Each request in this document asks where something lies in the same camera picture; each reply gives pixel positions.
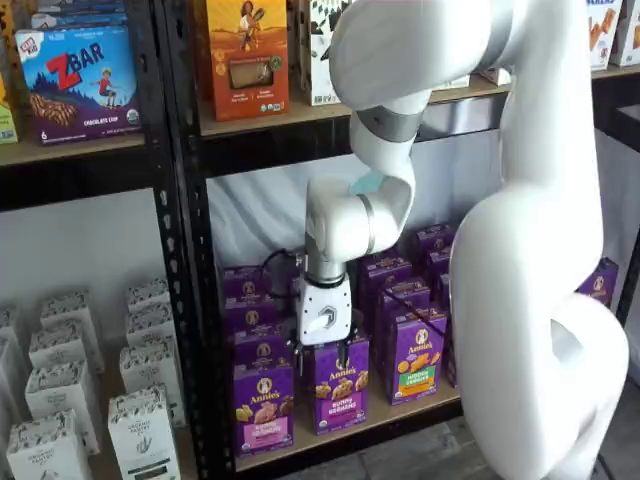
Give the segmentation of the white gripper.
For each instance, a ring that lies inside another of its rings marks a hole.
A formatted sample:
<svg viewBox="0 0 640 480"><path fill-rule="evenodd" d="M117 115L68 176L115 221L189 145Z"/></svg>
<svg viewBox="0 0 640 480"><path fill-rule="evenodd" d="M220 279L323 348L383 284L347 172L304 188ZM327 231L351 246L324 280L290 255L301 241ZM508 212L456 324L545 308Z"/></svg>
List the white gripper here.
<svg viewBox="0 0 640 480"><path fill-rule="evenodd" d="M297 301L296 338L285 346L299 377L304 376L304 346L337 342L338 367L346 369L353 343L361 338L361 329L351 327L352 301L348 277L338 284L315 285L302 277Z"/></svg>

